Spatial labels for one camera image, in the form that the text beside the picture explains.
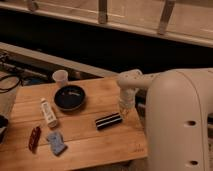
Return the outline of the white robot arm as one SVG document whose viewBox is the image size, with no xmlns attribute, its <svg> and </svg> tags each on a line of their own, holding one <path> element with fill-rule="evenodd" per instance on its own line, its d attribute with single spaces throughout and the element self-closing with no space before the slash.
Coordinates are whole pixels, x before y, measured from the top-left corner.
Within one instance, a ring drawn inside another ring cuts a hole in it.
<svg viewBox="0 0 213 171">
<path fill-rule="evenodd" d="M 117 77 L 119 107 L 127 113 L 145 90 L 149 171 L 213 171 L 208 117 L 213 115 L 213 68 L 172 69 Z"/>
</svg>

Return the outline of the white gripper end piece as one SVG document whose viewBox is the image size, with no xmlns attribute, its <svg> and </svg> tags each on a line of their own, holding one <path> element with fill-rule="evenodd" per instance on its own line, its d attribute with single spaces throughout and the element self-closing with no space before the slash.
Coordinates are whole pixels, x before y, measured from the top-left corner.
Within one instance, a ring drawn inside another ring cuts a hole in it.
<svg viewBox="0 0 213 171">
<path fill-rule="evenodd" d="M 137 93 L 137 90 L 135 88 L 133 89 L 120 89 L 120 95 L 119 95 L 119 110 L 120 114 L 123 117 L 126 117 L 132 108 L 135 107 L 135 95 Z"/>
</svg>

